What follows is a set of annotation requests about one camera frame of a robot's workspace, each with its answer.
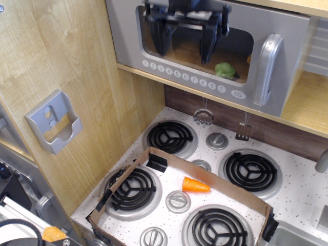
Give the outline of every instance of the wall-mounted holder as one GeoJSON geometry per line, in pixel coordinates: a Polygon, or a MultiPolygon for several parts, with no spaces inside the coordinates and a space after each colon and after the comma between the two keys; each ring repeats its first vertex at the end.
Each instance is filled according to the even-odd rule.
{"type": "Polygon", "coordinates": [[[41,147],[53,154],[62,150],[82,129],[79,117],[74,113],[68,96],[55,90],[39,105],[25,115],[41,147]],[[67,114],[69,123],[50,141],[44,133],[51,130],[67,114]]]}

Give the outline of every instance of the orange carrot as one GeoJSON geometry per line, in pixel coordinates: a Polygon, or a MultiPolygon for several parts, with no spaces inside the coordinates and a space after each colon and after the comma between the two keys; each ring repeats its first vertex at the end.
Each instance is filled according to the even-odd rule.
{"type": "Polygon", "coordinates": [[[182,191],[191,191],[191,192],[209,192],[210,187],[207,184],[204,184],[198,180],[184,177],[182,183],[182,191]]]}

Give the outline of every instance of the microwave handle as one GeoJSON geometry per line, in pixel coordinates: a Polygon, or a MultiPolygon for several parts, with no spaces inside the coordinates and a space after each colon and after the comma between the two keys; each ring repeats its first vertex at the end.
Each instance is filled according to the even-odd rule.
{"type": "Polygon", "coordinates": [[[283,38],[279,34],[270,34],[261,49],[255,77],[253,103],[260,107],[267,104],[270,93],[269,85],[276,57],[281,49],[283,38]]]}
{"type": "Polygon", "coordinates": [[[44,220],[48,224],[53,224],[49,216],[48,207],[51,205],[51,201],[48,197],[42,196],[35,204],[35,213],[39,218],[44,220]]]}

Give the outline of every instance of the black coil burner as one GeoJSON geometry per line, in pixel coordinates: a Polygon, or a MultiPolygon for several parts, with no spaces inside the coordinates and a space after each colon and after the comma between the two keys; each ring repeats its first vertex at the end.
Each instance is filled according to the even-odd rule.
{"type": "Polygon", "coordinates": [[[190,130],[184,125],[169,121],[159,123],[148,134],[150,146],[174,154],[182,150],[187,141],[192,141],[193,136],[190,130]]]}
{"type": "Polygon", "coordinates": [[[234,153],[225,164],[229,181],[250,192],[269,188],[276,179],[277,170],[267,159],[253,154],[234,153]]]}
{"type": "MultiPolygon", "coordinates": [[[[109,187],[121,174],[118,172],[107,182],[109,187]]],[[[112,195],[114,210],[131,211],[146,205],[154,196],[156,186],[152,177],[141,169],[134,169],[112,195]]]]}
{"type": "Polygon", "coordinates": [[[198,246],[247,246],[248,233],[240,220],[224,209],[205,209],[193,219],[193,238],[198,246]]]}

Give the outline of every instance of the hanging utensil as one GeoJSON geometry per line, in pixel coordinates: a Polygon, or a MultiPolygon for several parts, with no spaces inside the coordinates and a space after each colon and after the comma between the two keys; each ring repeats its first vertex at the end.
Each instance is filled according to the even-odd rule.
{"type": "Polygon", "coordinates": [[[239,123],[236,133],[236,139],[242,140],[242,141],[248,141],[250,140],[250,135],[252,131],[252,126],[248,125],[248,121],[251,117],[251,114],[248,115],[248,113],[245,111],[245,122],[239,123]]]}
{"type": "Polygon", "coordinates": [[[197,110],[194,113],[194,121],[198,125],[203,125],[204,127],[209,126],[213,123],[214,115],[213,113],[207,109],[207,98],[205,102],[205,98],[203,97],[203,108],[197,110]]]}

